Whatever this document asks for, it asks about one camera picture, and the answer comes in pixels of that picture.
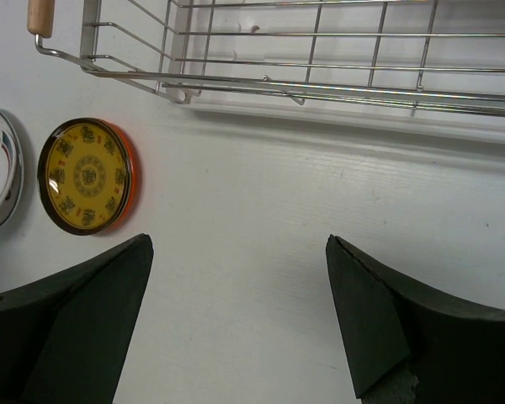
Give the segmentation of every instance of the white tabletop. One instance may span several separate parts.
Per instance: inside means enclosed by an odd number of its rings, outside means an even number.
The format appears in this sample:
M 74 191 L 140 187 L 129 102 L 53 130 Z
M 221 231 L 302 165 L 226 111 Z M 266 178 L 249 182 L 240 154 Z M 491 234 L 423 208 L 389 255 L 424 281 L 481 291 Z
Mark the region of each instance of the white tabletop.
M 49 45 L 77 52 L 81 15 L 81 1 L 58 1 Z M 27 171 L 0 228 L 0 291 L 150 234 L 155 259 L 116 404 L 354 403 L 330 233 L 505 308 L 505 148 L 194 114 L 39 55 L 25 20 L 24 2 L 0 2 L 0 109 L 24 127 Z M 60 230 L 36 192 L 46 137 L 82 116 L 121 126 L 141 155 L 141 201 L 107 236 Z

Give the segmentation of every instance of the black object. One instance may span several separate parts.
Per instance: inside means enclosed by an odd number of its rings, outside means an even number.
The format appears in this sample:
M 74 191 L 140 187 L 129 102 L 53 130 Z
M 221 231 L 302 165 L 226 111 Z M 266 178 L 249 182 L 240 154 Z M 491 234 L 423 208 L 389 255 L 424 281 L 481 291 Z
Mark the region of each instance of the black object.
M 505 311 L 436 290 L 331 236 L 327 266 L 355 395 L 505 402 Z
M 0 403 L 110 404 L 152 266 L 139 235 L 0 294 Z

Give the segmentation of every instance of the metal rack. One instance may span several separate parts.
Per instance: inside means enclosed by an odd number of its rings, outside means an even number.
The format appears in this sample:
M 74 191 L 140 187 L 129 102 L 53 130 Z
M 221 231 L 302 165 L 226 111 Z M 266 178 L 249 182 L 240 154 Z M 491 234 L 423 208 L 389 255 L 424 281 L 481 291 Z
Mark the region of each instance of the metal rack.
M 505 117 L 505 93 L 482 91 L 456 91 L 451 88 L 439 88 L 423 85 L 423 78 L 440 75 L 460 75 L 467 77 L 505 77 L 505 66 L 502 61 L 493 61 L 486 65 L 476 66 L 475 59 L 470 63 L 453 65 L 436 64 L 429 61 L 431 44 L 434 41 L 494 41 L 494 45 L 505 43 L 505 28 L 487 27 L 483 30 L 442 31 L 436 29 L 438 9 L 449 0 L 306 0 L 289 2 L 248 2 L 229 3 L 223 0 L 189 0 L 180 3 L 178 0 L 167 0 L 166 8 L 155 13 L 136 0 L 124 0 L 127 7 L 141 13 L 160 29 L 160 45 L 143 38 L 124 24 L 102 19 L 103 0 L 84 0 L 82 17 L 82 38 L 80 56 L 76 57 L 62 51 L 44 47 L 43 39 L 52 33 L 54 4 L 51 0 L 31 0 L 29 12 L 29 31 L 35 35 L 37 50 L 49 56 L 57 56 L 78 64 L 82 69 L 97 77 L 110 77 L 126 82 L 150 93 L 168 98 L 175 103 L 189 104 L 204 92 L 224 92 L 240 94 L 258 94 L 287 98 L 290 103 L 303 105 L 309 100 L 325 100 L 339 103 L 374 105 L 428 111 L 445 111 L 463 114 L 481 114 Z M 399 8 L 422 8 L 426 10 L 428 22 L 421 27 L 388 30 L 385 28 L 389 12 L 396 15 Z M 478 7 L 467 3 L 468 8 Z M 330 29 L 322 25 L 324 15 L 344 12 L 350 8 L 367 7 L 378 12 L 375 29 L 344 30 Z M 221 13 L 233 13 L 239 10 L 268 10 L 269 17 L 278 16 L 282 25 L 291 25 L 284 18 L 290 11 L 299 11 L 299 15 L 308 19 L 304 27 L 296 29 L 264 29 L 254 24 L 246 29 L 240 24 L 221 26 L 216 24 L 216 17 Z M 132 45 L 157 55 L 158 66 L 147 69 L 128 61 L 106 48 L 101 42 L 104 32 L 112 31 L 127 37 Z M 254 46 L 263 46 L 268 40 L 286 41 L 291 48 L 292 39 L 308 41 L 307 52 L 301 52 L 301 60 L 280 57 L 273 60 L 247 57 L 247 52 L 229 51 L 225 57 L 214 55 L 212 43 L 215 39 L 231 38 L 239 42 L 242 38 L 256 41 Z M 364 40 L 374 41 L 374 49 L 366 62 L 345 61 L 344 56 L 337 57 L 336 62 L 327 62 L 317 55 L 320 40 L 337 41 Z M 420 40 L 418 62 L 380 62 L 380 50 L 386 40 Z M 268 73 L 258 74 L 262 69 L 279 69 L 277 77 Z M 313 78 L 318 71 L 331 71 L 338 74 L 332 81 L 318 81 Z M 219 74 L 218 71 L 230 72 Z M 354 84 L 341 80 L 350 77 L 351 72 L 366 72 L 366 81 Z M 378 83 L 379 72 L 395 72 L 412 75 L 412 85 L 396 83 Z

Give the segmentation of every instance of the black rim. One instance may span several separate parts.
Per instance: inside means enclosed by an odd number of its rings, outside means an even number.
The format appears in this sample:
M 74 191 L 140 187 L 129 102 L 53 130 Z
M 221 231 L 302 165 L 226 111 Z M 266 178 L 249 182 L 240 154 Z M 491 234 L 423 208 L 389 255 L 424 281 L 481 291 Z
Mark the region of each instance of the black rim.
M 47 184 L 45 180 L 45 174 L 47 169 L 47 159 L 51 153 L 52 147 L 55 142 L 60 139 L 63 133 L 74 125 L 81 124 L 90 124 L 96 125 L 99 128 L 103 129 L 106 133 L 111 135 L 113 139 L 116 141 L 118 148 L 120 149 L 121 155 L 124 157 L 125 161 L 125 186 L 124 186 L 124 196 L 120 201 L 120 205 L 112 217 L 109 219 L 107 223 L 102 224 L 101 226 L 94 227 L 93 229 L 80 229 L 78 227 L 72 226 L 67 223 L 64 219 L 60 217 L 58 212 L 55 209 L 55 206 L 52 203 L 51 196 L 47 191 Z M 104 229 L 109 228 L 112 224 L 121 216 L 124 212 L 125 207 L 127 206 L 127 202 L 130 198 L 130 185 L 131 185 L 131 160 L 130 156 L 127 153 L 127 149 L 125 148 L 124 142 L 122 141 L 120 135 L 116 133 L 114 129 L 105 124 L 103 121 L 95 119 L 95 118 L 78 118 L 75 120 L 68 120 L 62 125 L 58 126 L 49 138 L 46 140 L 43 145 L 43 149 L 41 150 L 40 160 L 37 165 L 37 182 L 38 182 L 38 190 L 40 191 L 40 198 L 47 215 L 55 222 L 55 224 L 60 227 L 62 230 L 67 231 L 68 233 L 74 234 L 76 236 L 89 236 L 95 233 L 98 233 Z

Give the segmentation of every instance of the metal frame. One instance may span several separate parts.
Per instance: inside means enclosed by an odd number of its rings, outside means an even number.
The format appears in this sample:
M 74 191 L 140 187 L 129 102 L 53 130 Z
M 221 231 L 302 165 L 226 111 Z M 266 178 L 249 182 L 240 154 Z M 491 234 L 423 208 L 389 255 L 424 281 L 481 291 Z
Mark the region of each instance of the metal frame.
M 505 39 L 505 33 L 439 33 L 433 31 L 436 10 L 439 0 L 310 0 L 296 2 L 269 2 L 269 3 L 217 3 L 211 0 L 210 3 L 195 3 L 189 0 L 188 3 L 179 3 L 177 0 L 167 0 L 167 10 L 164 19 L 144 8 L 136 0 L 127 0 L 132 7 L 138 8 L 145 15 L 159 23 L 163 28 L 162 43 L 155 46 L 142 39 L 140 36 L 130 32 L 127 28 L 111 21 L 101 21 L 100 11 L 102 0 L 85 0 L 84 14 L 82 22 L 81 56 L 76 57 L 67 53 L 47 49 L 43 46 L 43 40 L 38 35 L 35 36 L 37 50 L 45 55 L 57 56 L 67 61 L 78 64 L 82 69 L 97 77 L 111 77 L 121 82 L 125 82 L 139 89 L 154 93 L 164 98 L 168 98 L 175 103 L 188 104 L 192 97 L 198 97 L 203 91 L 221 91 L 229 93 L 250 93 L 262 94 L 275 97 L 286 97 L 299 105 L 308 99 L 336 101 L 343 103 L 379 105 L 386 107 L 445 111 L 464 114 L 484 114 L 505 117 L 505 95 L 492 93 L 457 93 L 426 91 L 423 88 L 423 75 L 439 72 L 452 72 L 459 74 L 494 74 L 505 75 L 505 68 L 496 67 L 459 67 L 459 66 L 429 66 L 427 56 L 430 42 L 436 38 L 454 39 L 465 38 L 473 40 L 478 38 Z M 425 33 L 386 33 L 384 32 L 384 22 L 388 7 L 396 7 L 398 3 L 432 3 L 427 32 Z M 323 32 L 320 31 L 320 21 L 322 10 L 327 7 L 351 7 L 352 5 L 369 4 L 371 7 L 382 7 L 380 21 L 376 32 Z M 181 13 L 186 13 L 184 29 L 173 27 L 170 22 L 171 8 L 175 7 Z M 252 30 L 252 32 L 222 32 L 212 30 L 212 23 L 216 10 L 221 8 L 315 8 L 315 24 L 312 32 L 264 32 Z M 208 28 L 205 31 L 191 30 L 191 19 L 193 10 L 207 8 L 210 10 Z M 145 46 L 155 51 L 160 56 L 158 70 L 145 72 L 139 67 L 123 61 L 116 56 L 98 53 L 98 35 L 101 29 L 116 29 L 128 35 L 136 41 L 139 46 Z M 173 36 L 173 52 L 168 51 L 169 34 Z M 311 38 L 311 48 L 308 61 L 303 63 L 288 63 L 282 61 L 248 61 L 242 59 L 222 60 L 209 57 L 210 39 L 215 36 L 257 36 L 268 37 L 306 37 Z M 187 57 L 187 48 L 192 37 L 205 37 L 204 56 L 201 58 Z M 374 53 L 369 65 L 350 64 L 321 64 L 315 63 L 316 39 L 321 37 L 367 37 L 376 38 Z M 383 38 L 424 38 L 423 53 L 419 66 L 379 66 L 378 54 L 380 43 Z M 180 57 L 174 56 L 175 45 L 179 44 L 182 52 Z M 178 66 L 171 71 L 164 72 L 165 59 L 168 59 Z M 97 64 L 101 60 L 111 60 L 128 69 L 126 72 L 110 71 Z M 200 74 L 185 74 L 186 64 L 197 63 L 201 65 Z M 281 68 L 300 67 L 306 69 L 303 81 L 272 80 L 264 75 L 262 78 L 250 77 L 213 77 L 206 76 L 206 67 L 209 64 L 233 64 L 251 66 L 280 66 Z M 311 82 L 311 71 L 315 68 L 324 69 L 354 69 L 369 71 L 369 80 L 366 86 L 345 86 L 332 84 L 329 82 Z M 399 71 L 417 72 L 417 81 L 414 88 L 383 88 L 374 85 L 375 72 L 377 71 Z M 153 87 L 138 80 L 152 80 Z M 178 96 L 173 95 L 168 90 L 179 90 Z

